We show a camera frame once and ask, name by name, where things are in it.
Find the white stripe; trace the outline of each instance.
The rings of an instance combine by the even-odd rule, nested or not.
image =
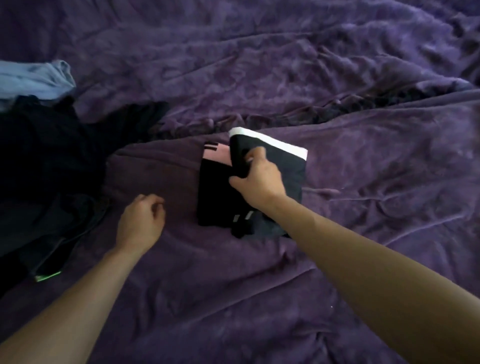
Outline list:
[[[299,146],[293,146],[292,144],[281,142],[268,135],[254,132],[253,130],[245,129],[245,128],[242,128],[241,126],[230,129],[230,131],[228,132],[228,136],[231,138],[234,135],[246,135],[246,136],[251,136],[252,138],[260,139],[263,142],[270,144],[271,146],[285,150],[286,152],[289,152],[290,154],[293,154],[299,158],[302,158],[303,160],[307,160],[308,150],[306,150],[305,148],[301,148]]]

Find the person's left arm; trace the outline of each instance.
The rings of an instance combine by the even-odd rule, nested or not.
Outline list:
[[[115,248],[1,344],[0,363],[86,363],[129,273],[160,237],[163,203],[156,195],[139,195],[120,219]]]

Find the purple blanket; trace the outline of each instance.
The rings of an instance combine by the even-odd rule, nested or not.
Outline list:
[[[165,99],[173,108],[157,131],[198,136],[110,158],[104,191],[114,208],[61,275],[0,300],[0,340],[101,258],[135,195],[157,193],[167,198],[166,229],[130,275],[92,363],[402,363],[292,240],[241,241],[196,225],[203,143],[227,140],[199,134],[464,84],[470,90],[264,132],[309,150],[307,207],[480,296],[479,14],[455,1],[5,0],[0,58],[65,59],[87,122]]]

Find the person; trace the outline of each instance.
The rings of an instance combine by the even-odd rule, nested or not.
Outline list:
[[[264,148],[246,158],[248,177],[230,184],[288,232],[387,345],[411,363],[480,363],[477,297],[287,197]],[[128,274],[162,233],[163,203],[140,195],[126,207],[116,246],[0,346],[0,363],[85,363]]]

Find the light blue fabric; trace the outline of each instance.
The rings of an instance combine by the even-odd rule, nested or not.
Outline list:
[[[17,96],[34,95],[40,100],[57,100],[75,88],[70,65],[0,61],[0,110],[9,108]]]

